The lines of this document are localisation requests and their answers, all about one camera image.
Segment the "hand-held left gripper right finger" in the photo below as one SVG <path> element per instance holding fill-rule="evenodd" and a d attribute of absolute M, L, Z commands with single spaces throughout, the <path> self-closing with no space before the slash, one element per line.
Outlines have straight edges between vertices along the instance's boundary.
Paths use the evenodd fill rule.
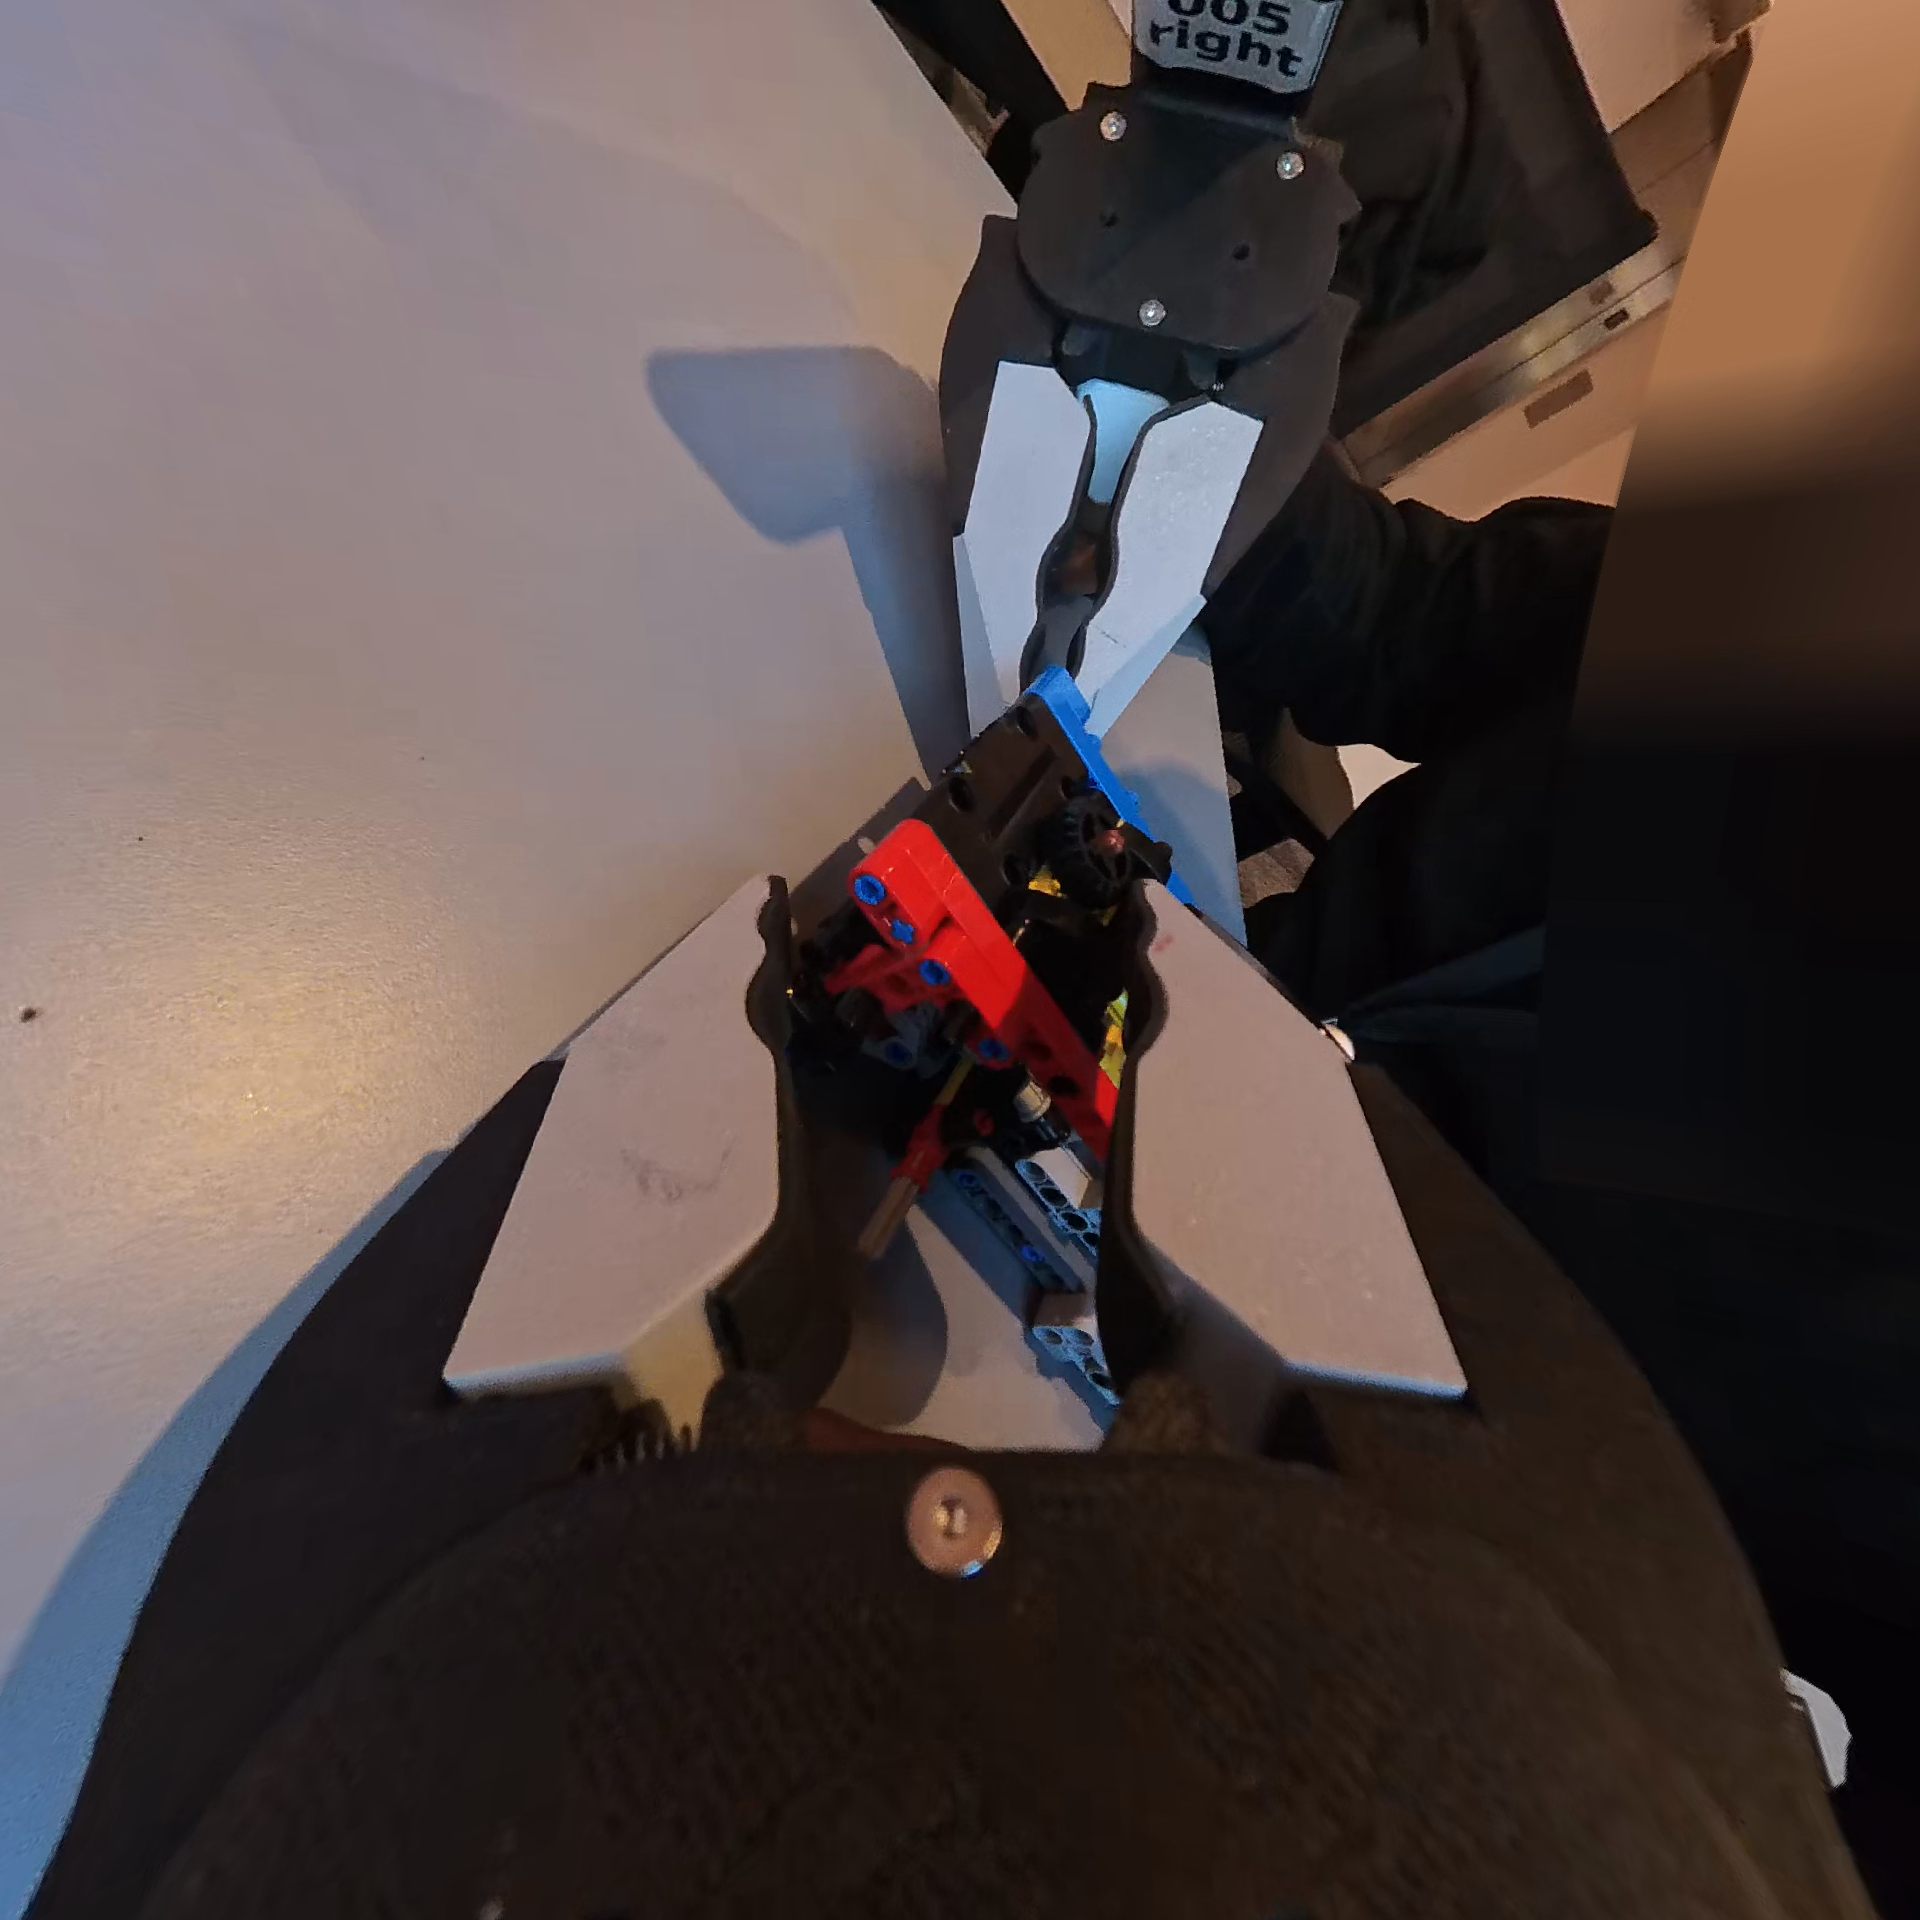
<path fill-rule="evenodd" d="M 1125 1403 L 1313 1385 L 1460 1403 L 1469 1384 L 1354 1062 L 1164 884 L 1122 915 L 1128 1027 L 1098 1252 L 1098 1347 Z"/>

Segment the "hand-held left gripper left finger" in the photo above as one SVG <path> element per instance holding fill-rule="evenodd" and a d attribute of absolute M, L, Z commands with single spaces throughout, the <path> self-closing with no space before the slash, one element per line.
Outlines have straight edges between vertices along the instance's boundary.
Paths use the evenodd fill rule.
<path fill-rule="evenodd" d="M 598 1387 L 702 1409 L 726 1373 L 814 1405 L 850 1340 L 811 1187 L 781 877 L 747 881 L 568 1045 L 465 1323 L 461 1402 Z"/>

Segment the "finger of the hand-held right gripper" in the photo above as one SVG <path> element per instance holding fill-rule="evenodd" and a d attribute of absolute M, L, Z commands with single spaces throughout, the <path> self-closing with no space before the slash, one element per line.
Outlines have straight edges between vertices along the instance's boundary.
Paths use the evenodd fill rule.
<path fill-rule="evenodd" d="M 1089 500 L 1108 510 L 1106 570 L 1074 684 L 1089 731 L 1113 729 L 1204 606 L 1204 581 L 1264 425 L 1219 400 L 1166 402 L 1091 380 Z"/>
<path fill-rule="evenodd" d="M 1091 593 L 1053 565 L 1074 531 L 1094 420 L 1052 365 L 1001 364 L 953 539 L 968 729 L 978 736 L 1050 665 L 1076 665 Z"/>

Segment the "toy brick car model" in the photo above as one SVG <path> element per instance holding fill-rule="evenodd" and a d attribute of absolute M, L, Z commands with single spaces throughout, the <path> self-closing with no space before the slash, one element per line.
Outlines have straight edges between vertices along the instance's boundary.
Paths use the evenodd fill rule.
<path fill-rule="evenodd" d="M 1060 668 L 861 850 L 800 939 L 796 1057 L 841 1073 L 892 1160 L 857 1249 L 877 1260 L 937 1182 L 1016 1258 L 1029 1344 L 1098 1405 L 1106 1162 L 1128 1059 L 1122 910 L 1190 904 Z"/>

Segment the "person's right forearm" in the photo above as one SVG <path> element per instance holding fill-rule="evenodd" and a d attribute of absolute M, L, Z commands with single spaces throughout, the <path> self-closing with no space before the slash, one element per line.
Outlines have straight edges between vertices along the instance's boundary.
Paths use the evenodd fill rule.
<path fill-rule="evenodd" d="M 1224 686 L 1307 739 L 1426 761 L 1566 721 L 1617 510 L 1524 496 L 1476 520 L 1364 486 L 1321 449 L 1206 601 Z"/>

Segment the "grey desk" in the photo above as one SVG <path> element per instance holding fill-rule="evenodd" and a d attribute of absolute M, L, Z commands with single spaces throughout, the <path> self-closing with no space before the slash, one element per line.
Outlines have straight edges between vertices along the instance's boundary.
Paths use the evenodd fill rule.
<path fill-rule="evenodd" d="M 949 744 L 870 5 L 4 5 L 4 1821 L 340 1246 Z"/>

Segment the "dark cloth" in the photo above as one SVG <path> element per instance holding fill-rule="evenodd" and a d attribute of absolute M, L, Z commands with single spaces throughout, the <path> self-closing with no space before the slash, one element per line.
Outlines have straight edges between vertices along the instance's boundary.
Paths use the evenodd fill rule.
<path fill-rule="evenodd" d="M 1348 3 L 1302 129 L 1361 202 L 1348 436 L 1643 251 L 1636 202 L 1553 3 Z"/>

